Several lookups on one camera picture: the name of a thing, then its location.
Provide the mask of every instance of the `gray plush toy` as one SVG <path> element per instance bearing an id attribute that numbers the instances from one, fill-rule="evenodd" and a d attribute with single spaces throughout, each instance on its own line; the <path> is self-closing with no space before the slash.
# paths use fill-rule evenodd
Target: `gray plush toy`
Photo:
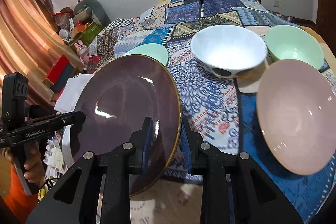
<path id="1" fill-rule="evenodd" d="M 106 27 L 111 23 L 111 20 L 105 13 L 105 10 L 97 0 L 82 0 L 73 9 L 75 17 L 74 23 L 78 20 L 84 20 L 92 18 L 92 20 L 103 27 Z"/>

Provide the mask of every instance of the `hand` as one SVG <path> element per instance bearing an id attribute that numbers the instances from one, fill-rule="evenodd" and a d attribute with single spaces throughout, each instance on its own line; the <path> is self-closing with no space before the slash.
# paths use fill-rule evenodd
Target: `hand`
<path id="1" fill-rule="evenodd" d="M 11 164 L 13 164 L 14 156 L 11 153 L 10 148 L 3 148 L 1 154 Z M 25 162 L 25 169 L 27 170 L 27 172 L 24 173 L 24 177 L 30 183 L 36 183 L 38 185 L 41 185 L 41 182 L 43 182 L 44 178 L 44 168 L 41 161 L 39 144 L 36 141 L 31 146 L 31 154 L 31 157 L 29 157 Z"/>

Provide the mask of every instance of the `gold rim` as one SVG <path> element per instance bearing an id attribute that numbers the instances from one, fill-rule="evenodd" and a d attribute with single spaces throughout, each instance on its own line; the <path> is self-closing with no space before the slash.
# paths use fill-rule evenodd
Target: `gold rim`
<path id="1" fill-rule="evenodd" d="M 279 64 L 279 63 L 282 63 L 282 62 L 286 62 L 287 60 L 296 60 L 296 61 L 299 61 L 299 62 L 301 62 L 301 63 L 304 63 L 304 64 L 306 64 L 306 65 L 309 65 L 309 66 L 312 67 L 314 70 L 318 71 L 318 70 L 315 69 L 312 65 L 310 65 L 310 64 L 308 64 L 308 63 L 306 63 L 306 62 L 303 62 L 303 61 L 301 61 L 301 60 L 298 60 L 298 59 L 281 59 L 281 60 L 278 60 L 278 61 L 272 63 L 272 64 L 268 67 L 267 71 L 268 71 L 269 68 L 271 68 L 272 66 L 274 67 L 276 64 Z M 260 78 L 259 87 L 260 87 L 260 84 L 261 84 L 261 82 L 262 82 L 262 80 L 263 80 L 264 78 L 265 78 L 265 73 L 263 73 L 263 75 L 262 75 L 261 78 Z M 259 89 L 258 89 L 257 96 L 256 96 L 256 108 L 257 108 L 257 118 L 258 118 L 258 122 L 259 122 L 259 125 L 260 125 L 260 129 L 263 131 L 263 125 L 262 125 L 261 120 L 260 120 L 260 118 L 259 118 L 259 113 L 260 113 L 261 110 L 260 110 L 260 107 L 259 107 L 259 105 L 258 105 L 258 96 L 259 96 Z M 314 173 L 304 173 L 304 174 L 299 174 L 299 173 L 295 172 L 292 168 L 289 168 L 287 165 L 285 165 L 285 164 L 283 164 L 283 163 L 281 162 L 281 160 L 279 159 L 279 157 L 277 157 L 277 156 L 273 153 L 273 150 L 271 149 L 271 146 L 270 146 L 270 144 L 268 143 L 267 138 L 265 138 L 265 135 L 262 134 L 262 136 L 263 136 L 263 138 L 264 138 L 264 140 L 265 140 L 265 142 L 266 142 L 266 144 L 267 144 L 267 146 L 268 146 L 268 149 L 271 151 L 272 155 L 276 158 L 276 160 L 277 160 L 283 167 L 285 167 L 285 168 L 286 168 L 287 170 L 289 170 L 290 172 L 292 172 L 292 173 L 294 173 L 294 174 L 297 174 L 297 175 L 301 175 L 301 176 L 307 176 L 307 175 L 311 175 L 311 174 L 314 174 L 314 173 L 318 172 L 318 171 L 316 171 L 316 172 L 314 172 Z"/>
<path id="2" fill-rule="evenodd" d="M 173 86 L 174 86 L 174 91 L 176 93 L 176 97 L 178 99 L 178 126 L 177 126 L 177 134 L 176 134 L 176 139 L 175 139 L 175 143 L 174 143 L 174 146 L 173 146 L 173 150 L 171 152 L 171 154 L 169 155 L 169 158 L 166 162 L 166 165 L 164 166 L 163 170 L 160 172 L 160 174 L 157 176 L 157 178 L 155 178 L 155 180 L 150 183 L 148 186 L 144 187 L 142 190 L 138 191 L 138 192 L 135 192 L 135 193 L 132 193 L 130 194 L 130 197 L 133 197 L 133 196 L 136 196 L 142 192 L 144 192 L 145 190 L 149 189 L 154 183 L 156 183 L 158 181 L 158 179 L 162 176 L 163 172 L 169 167 L 171 161 L 173 160 L 173 157 L 175 155 L 175 152 L 176 152 L 176 149 L 177 149 L 177 146 L 179 145 L 179 139 L 180 139 L 180 132 L 181 132 L 181 123 L 182 123 L 182 114 L 181 114 L 181 110 L 182 110 L 182 107 L 181 107 L 181 98 L 180 98 L 180 94 L 179 94 L 179 91 L 177 89 L 177 86 L 176 86 L 176 83 L 174 81 L 174 78 L 172 77 L 172 75 L 170 74 L 170 72 L 167 70 L 167 68 L 162 64 L 160 63 L 159 61 L 157 61 L 156 59 L 150 57 L 150 56 L 147 56 L 147 55 L 142 55 L 142 54 L 131 54 L 131 55 L 125 55 L 125 56 L 122 56 L 122 57 L 119 57 L 119 58 L 116 58 L 114 60 L 112 60 L 111 62 L 109 63 L 112 63 L 113 61 L 115 60 L 118 60 L 120 58 L 126 58 L 126 57 L 130 57 L 130 56 L 143 56 L 143 57 L 147 57 L 149 59 L 152 59 L 154 62 L 156 62 L 157 64 L 159 64 L 164 70 L 165 72 L 168 74 L 170 80 L 172 81 L 173 83 Z"/>

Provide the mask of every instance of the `bowl rim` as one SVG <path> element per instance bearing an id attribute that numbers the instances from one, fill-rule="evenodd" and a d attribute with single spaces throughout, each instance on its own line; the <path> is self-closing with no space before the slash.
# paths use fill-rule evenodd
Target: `bowl rim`
<path id="1" fill-rule="evenodd" d="M 312 68 L 314 69 L 314 71 L 317 71 L 317 72 L 319 73 L 319 75 L 322 77 L 321 79 L 325 79 L 324 76 L 323 76 L 318 70 L 316 70 L 312 65 L 310 65 L 310 64 L 308 64 L 308 63 L 306 63 L 306 62 L 304 62 L 304 61 L 298 60 L 298 59 L 281 59 L 281 60 L 278 60 L 278 61 L 272 63 L 272 64 L 269 66 L 269 68 L 268 68 L 267 70 L 269 70 L 271 67 L 278 66 L 279 64 L 282 64 L 283 62 L 288 62 L 288 60 L 294 60 L 295 62 L 301 62 L 301 63 L 305 64 L 306 66 L 310 66 L 310 67 L 312 67 Z M 259 87 L 260 87 L 260 84 L 262 83 L 263 79 L 265 79 L 265 73 L 263 73 L 263 75 L 262 75 L 261 78 L 260 78 Z M 282 162 L 282 159 L 280 159 L 280 158 L 278 157 L 278 154 L 277 154 L 277 153 L 273 153 L 273 150 L 271 149 L 270 143 L 269 143 L 268 139 L 266 138 L 265 134 L 263 133 L 263 132 L 264 132 L 263 128 L 265 128 L 265 127 L 263 127 L 262 122 L 261 122 L 261 119 L 260 119 L 260 113 L 261 113 L 261 109 L 260 109 L 260 108 L 261 108 L 261 106 L 258 104 L 258 98 L 260 98 L 261 95 L 260 95 L 259 91 L 260 91 L 260 89 L 258 89 L 258 92 L 257 92 L 257 94 L 256 94 L 256 111 L 257 111 L 257 119 L 258 119 L 258 123 L 259 123 L 259 126 L 260 126 L 260 131 L 262 132 L 262 136 L 263 136 L 263 138 L 264 138 L 264 140 L 265 140 L 265 142 L 266 142 L 266 144 L 267 144 L 268 149 L 271 151 L 272 155 L 276 158 L 276 160 L 277 160 L 277 161 L 278 161 L 284 168 L 286 168 L 286 169 L 289 170 L 290 172 L 292 172 L 292 173 L 294 173 L 294 174 L 297 174 L 297 175 L 308 176 L 308 175 L 315 174 L 316 172 L 319 172 L 320 170 L 322 170 L 322 169 L 324 168 L 325 165 L 323 165 L 322 168 L 321 168 L 320 170 L 315 171 L 315 172 L 313 172 L 313 173 L 311 173 L 311 172 L 302 172 L 302 173 L 298 173 L 298 172 L 297 172 L 296 170 L 294 170 L 292 167 L 290 167 L 290 166 L 284 164 L 284 163 Z"/>
<path id="2" fill-rule="evenodd" d="M 195 41 L 195 37 L 197 37 L 197 35 L 200 33 L 200 32 L 205 32 L 205 30 L 208 30 L 208 29 L 210 29 L 210 28 L 241 28 L 241 29 L 244 29 L 244 30 L 246 30 L 246 32 L 250 32 L 251 34 L 253 34 L 253 36 L 255 36 L 255 37 L 258 37 L 257 39 L 256 39 L 256 41 L 260 41 L 261 43 L 261 45 L 264 45 L 264 51 L 265 51 L 265 53 L 263 54 L 263 58 L 262 59 L 260 59 L 260 61 L 258 61 L 258 63 L 256 63 L 255 65 L 252 65 L 252 66 L 247 66 L 247 67 L 243 67 L 243 68 L 226 68 L 226 67 L 219 67 L 219 66 L 217 66 L 217 65 L 213 65 L 213 64 L 211 64 L 211 63 L 208 63 L 208 62 L 205 62 L 205 61 L 203 61 L 201 58 L 199 58 L 199 56 L 195 53 L 195 51 L 194 51 L 194 41 Z M 259 36 L 259 35 L 257 35 L 255 32 L 253 32 L 253 31 L 251 31 L 251 30 L 249 30 L 249 29 L 247 29 L 247 28 L 245 28 L 245 27 L 241 27 L 241 26 L 236 26 L 236 25 L 230 25 L 230 24 L 221 24 L 221 25 L 213 25 L 213 26 L 210 26 L 210 27 L 206 27 L 206 28 L 204 28 L 204 29 L 202 29 L 202 30 L 200 30 L 200 31 L 198 31 L 193 37 L 192 37 L 192 39 L 191 39 L 191 42 L 190 42 L 190 49 L 191 49 L 191 51 L 192 51 L 192 53 L 197 57 L 197 59 L 199 59 L 200 61 L 202 61 L 203 63 L 205 63 L 205 64 L 207 64 L 208 66 L 211 66 L 211 67 L 214 67 L 214 68 L 219 68 L 219 69 L 224 69 L 224 70 L 236 70 L 236 71 L 242 71 L 242 70 L 248 70 L 248 69 L 252 69 L 252 68 L 255 68 L 255 67 L 257 67 L 258 65 L 260 65 L 262 62 L 264 62 L 265 61 L 265 59 L 266 59 L 266 57 L 267 57 L 267 45 L 266 45 L 266 43 L 264 42 L 264 40 Z"/>
<path id="3" fill-rule="evenodd" d="M 162 57 L 164 58 L 164 61 L 165 61 L 164 63 L 165 64 L 161 63 L 160 60 L 157 60 L 157 61 L 160 62 L 164 66 L 167 65 L 168 59 L 169 59 L 168 50 L 167 50 L 167 48 L 164 45 L 158 44 L 158 43 L 147 43 L 147 44 L 142 44 L 142 45 L 136 46 L 135 48 L 133 48 L 133 49 L 129 50 L 128 52 L 126 52 L 123 56 L 126 56 L 126 55 L 144 55 L 144 56 L 148 56 L 150 58 L 153 58 L 153 57 L 151 57 L 149 55 L 145 55 L 145 54 L 131 53 L 133 50 L 134 50 L 134 52 L 137 52 L 137 50 L 139 50 L 138 48 L 147 48 L 147 47 L 150 47 L 150 48 L 152 47 L 155 50 L 159 50 L 160 51 L 159 53 L 162 54 Z"/>
<path id="4" fill-rule="evenodd" d="M 301 33 L 303 32 L 303 33 L 305 33 L 305 34 L 308 34 L 308 36 L 312 37 L 312 38 L 314 39 L 314 41 L 316 42 L 317 47 L 319 48 L 319 50 L 317 50 L 317 49 L 316 49 L 316 50 L 319 51 L 319 52 L 320 52 L 320 56 L 322 56 L 322 61 L 320 62 L 321 65 L 320 65 L 318 68 L 316 68 L 314 65 L 312 65 L 312 64 L 310 64 L 310 63 L 307 63 L 307 62 L 305 62 L 305 63 L 311 65 L 312 67 L 314 67 L 314 68 L 317 69 L 317 70 L 318 70 L 319 68 L 322 67 L 323 62 L 324 62 L 324 53 L 323 53 L 323 50 L 322 50 L 322 48 L 321 48 L 319 42 L 317 41 L 317 39 L 316 39 L 315 37 L 313 37 L 311 34 L 307 33 L 305 30 L 303 30 L 303 29 L 301 29 L 301 28 L 299 28 L 299 27 L 295 27 L 295 26 L 293 26 L 293 25 L 285 25 L 285 24 L 276 25 L 276 26 L 271 27 L 271 28 L 267 31 L 267 33 L 265 34 L 265 44 L 266 44 L 267 48 L 269 49 L 269 51 L 275 56 L 275 58 L 277 58 L 278 60 L 294 59 L 294 58 L 280 58 L 277 54 L 274 53 L 274 51 L 271 50 L 272 46 L 270 47 L 269 44 L 268 44 L 268 42 L 267 42 L 267 35 L 268 35 L 268 33 L 269 33 L 271 30 L 278 29 L 279 27 L 280 27 L 280 28 L 290 28 L 290 29 L 296 28 L 296 29 L 299 30 L 299 32 L 301 32 Z"/>

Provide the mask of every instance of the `orange sleeve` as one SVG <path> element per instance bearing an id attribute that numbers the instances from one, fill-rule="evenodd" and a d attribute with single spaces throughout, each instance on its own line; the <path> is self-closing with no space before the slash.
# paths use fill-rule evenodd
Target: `orange sleeve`
<path id="1" fill-rule="evenodd" d="M 4 198 L 7 207 L 14 213 L 17 220 L 24 224 L 28 215 L 37 204 L 37 194 L 26 195 L 14 166 L 10 167 L 10 190 Z"/>

